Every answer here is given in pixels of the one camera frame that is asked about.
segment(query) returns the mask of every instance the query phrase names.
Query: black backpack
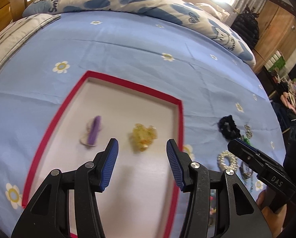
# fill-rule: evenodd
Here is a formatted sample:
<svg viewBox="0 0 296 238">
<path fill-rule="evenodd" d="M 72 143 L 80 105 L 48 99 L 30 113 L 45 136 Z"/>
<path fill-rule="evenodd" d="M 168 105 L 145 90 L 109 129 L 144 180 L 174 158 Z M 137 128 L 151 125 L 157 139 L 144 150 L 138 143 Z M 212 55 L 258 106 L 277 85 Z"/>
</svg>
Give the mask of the black backpack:
<svg viewBox="0 0 296 238">
<path fill-rule="evenodd" d="M 259 39 L 259 27 L 256 20 L 259 14 L 253 13 L 254 9 L 255 7 L 250 10 L 247 5 L 244 12 L 236 17 L 231 26 L 231 29 L 239 34 L 251 50 L 254 49 Z"/>
</svg>

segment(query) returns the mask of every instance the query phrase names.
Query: white pillow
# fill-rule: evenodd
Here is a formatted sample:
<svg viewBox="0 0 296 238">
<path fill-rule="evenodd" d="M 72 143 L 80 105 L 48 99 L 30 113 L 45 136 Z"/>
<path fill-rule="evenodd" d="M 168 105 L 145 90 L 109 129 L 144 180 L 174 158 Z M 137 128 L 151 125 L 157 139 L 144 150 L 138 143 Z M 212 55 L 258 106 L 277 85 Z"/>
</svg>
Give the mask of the white pillow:
<svg viewBox="0 0 296 238">
<path fill-rule="evenodd" d="M 218 12 L 212 5 L 209 5 L 207 3 L 195 3 L 196 7 L 199 7 L 200 9 L 206 11 L 207 13 L 211 14 L 213 17 L 217 18 L 218 20 L 222 21 L 223 16 L 220 12 Z"/>
</svg>

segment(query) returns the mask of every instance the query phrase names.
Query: white tray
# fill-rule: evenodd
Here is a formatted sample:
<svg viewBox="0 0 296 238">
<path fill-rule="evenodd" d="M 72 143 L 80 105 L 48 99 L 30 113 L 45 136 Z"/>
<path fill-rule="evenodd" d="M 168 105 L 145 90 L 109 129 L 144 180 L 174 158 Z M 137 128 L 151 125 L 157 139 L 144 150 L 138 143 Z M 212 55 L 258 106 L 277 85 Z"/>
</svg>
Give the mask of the white tray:
<svg viewBox="0 0 296 238">
<path fill-rule="evenodd" d="M 79 139 L 86 123 L 101 115 L 96 147 Z M 144 152 L 134 152 L 129 135 L 136 123 L 153 125 L 158 138 Z M 33 159 L 23 192 L 23 206 L 52 169 L 77 169 L 103 151 L 110 138 L 119 153 L 109 186 L 96 193 L 107 238 L 168 238 L 178 188 L 166 154 L 174 138 L 182 149 L 182 102 L 151 88 L 87 71 L 50 123 Z M 76 237 L 74 191 L 70 191 L 71 236 Z"/>
</svg>

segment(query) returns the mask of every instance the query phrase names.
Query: blanket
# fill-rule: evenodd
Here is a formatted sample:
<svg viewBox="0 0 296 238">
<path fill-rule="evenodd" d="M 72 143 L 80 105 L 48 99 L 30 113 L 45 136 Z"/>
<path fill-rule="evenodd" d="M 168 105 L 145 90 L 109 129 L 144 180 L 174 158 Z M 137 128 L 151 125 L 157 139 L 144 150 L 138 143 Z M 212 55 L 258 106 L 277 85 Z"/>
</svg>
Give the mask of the blanket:
<svg viewBox="0 0 296 238">
<path fill-rule="evenodd" d="M 85 10 L 132 12 L 165 20 L 203 34 L 250 67 L 256 63 L 248 45 L 236 32 L 206 11 L 182 0 L 35 0 L 25 9 L 23 17 Z"/>
<path fill-rule="evenodd" d="M 0 71 L 4 63 L 35 33 L 61 16 L 37 14 L 10 23 L 0 32 Z"/>
</svg>

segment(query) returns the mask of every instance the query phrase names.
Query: white comforter with blue hearts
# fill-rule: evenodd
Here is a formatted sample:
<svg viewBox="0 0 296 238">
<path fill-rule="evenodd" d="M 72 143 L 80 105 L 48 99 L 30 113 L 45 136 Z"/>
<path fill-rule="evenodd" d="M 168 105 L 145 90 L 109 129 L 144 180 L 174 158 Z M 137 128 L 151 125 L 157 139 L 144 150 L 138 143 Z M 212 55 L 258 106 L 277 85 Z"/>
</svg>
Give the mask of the white comforter with blue hearts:
<svg viewBox="0 0 296 238">
<path fill-rule="evenodd" d="M 35 0 L 23 16 L 59 14 L 85 10 L 132 12 L 155 17 L 197 31 L 255 66 L 255 57 L 242 38 L 228 26 L 200 8 L 182 0 Z"/>
</svg>

